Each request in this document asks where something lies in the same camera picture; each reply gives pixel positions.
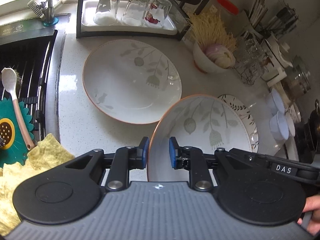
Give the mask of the person's right hand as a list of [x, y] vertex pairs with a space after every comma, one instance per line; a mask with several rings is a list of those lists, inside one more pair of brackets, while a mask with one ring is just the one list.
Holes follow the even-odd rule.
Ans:
[[306, 203], [303, 209], [303, 213], [311, 212], [312, 216], [307, 226], [307, 231], [312, 235], [316, 235], [320, 229], [320, 196], [315, 195], [312, 197], [306, 198]]

